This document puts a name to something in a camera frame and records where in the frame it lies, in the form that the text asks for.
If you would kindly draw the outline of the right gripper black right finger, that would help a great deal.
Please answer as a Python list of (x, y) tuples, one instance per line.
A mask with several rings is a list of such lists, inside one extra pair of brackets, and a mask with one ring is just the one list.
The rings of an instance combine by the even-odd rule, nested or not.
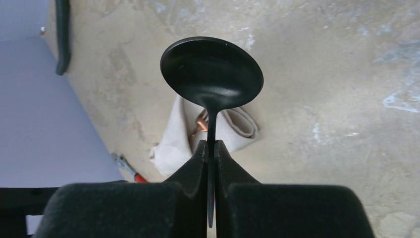
[(214, 147), (219, 238), (372, 238), (365, 210), (339, 185), (263, 184)]

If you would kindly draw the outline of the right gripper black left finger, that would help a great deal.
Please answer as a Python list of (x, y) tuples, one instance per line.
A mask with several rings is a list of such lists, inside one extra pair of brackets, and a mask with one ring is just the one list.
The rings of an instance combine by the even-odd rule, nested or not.
[(73, 183), (49, 199), (37, 238), (205, 238), (208, 144), (160, 183)]

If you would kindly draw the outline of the beige cloth napkin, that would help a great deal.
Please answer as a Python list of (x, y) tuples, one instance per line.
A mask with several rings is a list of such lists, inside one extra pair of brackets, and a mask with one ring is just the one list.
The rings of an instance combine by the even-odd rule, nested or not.
[[(191, 136), (203, 110), (180, 96), (175, 98), (163, 137), (151, 151), (151, 160), (161, 174), (175, 173), (192, 157), (198, 142), (207, 139), (206, 132)], [(241, 107), (219, 112), (216, 121), (216, 139), (222, 140), (230, 153), (255, 142), (259, 135), (255, 120)]]

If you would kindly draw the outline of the black spoon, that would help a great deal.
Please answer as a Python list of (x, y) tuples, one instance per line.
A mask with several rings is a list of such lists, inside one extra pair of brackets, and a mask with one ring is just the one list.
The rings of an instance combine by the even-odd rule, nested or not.
[(226, 40), (196, 36), (170, 45), (160, 59), (167, 84), (184, 99), (206, 109), (209, 117), (207, 143), (209, 227), (215, 205), (215, 159), (217, 114), (251, 102), (263, 88), (263, 72), (243, 49)]

